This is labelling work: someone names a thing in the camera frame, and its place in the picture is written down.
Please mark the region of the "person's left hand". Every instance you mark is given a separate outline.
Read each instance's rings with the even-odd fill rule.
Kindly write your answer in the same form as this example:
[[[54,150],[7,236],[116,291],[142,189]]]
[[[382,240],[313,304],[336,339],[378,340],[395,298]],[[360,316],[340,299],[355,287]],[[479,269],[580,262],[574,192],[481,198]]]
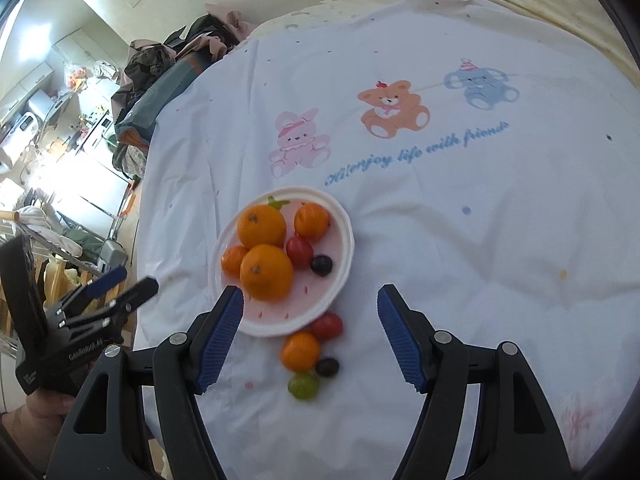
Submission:
[[[44,474],[56,440],[75,398],[68,394],[38,389],[25,403],[1,416],[1,426],[35,470]]]

